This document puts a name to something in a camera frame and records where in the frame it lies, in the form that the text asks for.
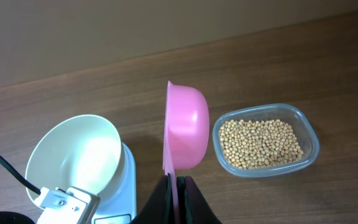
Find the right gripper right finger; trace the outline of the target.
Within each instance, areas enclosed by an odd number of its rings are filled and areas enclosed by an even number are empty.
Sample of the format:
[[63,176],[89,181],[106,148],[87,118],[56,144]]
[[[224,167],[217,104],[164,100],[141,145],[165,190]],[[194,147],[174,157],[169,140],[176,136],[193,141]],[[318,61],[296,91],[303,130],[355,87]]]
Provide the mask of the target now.
[[222,224],[192,177],[177,177],[177,189],[181,223]]

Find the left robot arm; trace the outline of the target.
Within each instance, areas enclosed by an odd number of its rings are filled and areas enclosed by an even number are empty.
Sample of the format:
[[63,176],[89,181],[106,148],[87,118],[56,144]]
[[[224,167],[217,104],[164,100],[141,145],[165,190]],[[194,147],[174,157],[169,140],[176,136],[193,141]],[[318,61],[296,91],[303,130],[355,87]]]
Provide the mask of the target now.
[[21,213],[0,212],[0,224],[35,224],[35,222]]

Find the pink plastic scoop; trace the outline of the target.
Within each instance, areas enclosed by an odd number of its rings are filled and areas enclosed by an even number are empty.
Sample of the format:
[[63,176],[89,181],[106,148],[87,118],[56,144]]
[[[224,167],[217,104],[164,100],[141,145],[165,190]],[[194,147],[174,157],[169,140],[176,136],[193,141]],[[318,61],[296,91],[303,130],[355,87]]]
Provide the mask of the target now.
[[163,170],[172,183],[174,222],[180,223],[176,170],[192,169],[204,158],[209,139],[209,109],[196,88],[168,82],[163,138]]

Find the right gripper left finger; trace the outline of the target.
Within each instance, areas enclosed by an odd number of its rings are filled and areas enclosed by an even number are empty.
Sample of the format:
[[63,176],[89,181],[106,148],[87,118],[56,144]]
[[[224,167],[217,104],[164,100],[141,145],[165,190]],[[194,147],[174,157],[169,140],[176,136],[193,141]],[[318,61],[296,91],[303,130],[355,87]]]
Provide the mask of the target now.
[[170,174],[163,176],[140,213],[131,224],[172,223],[172,182]]

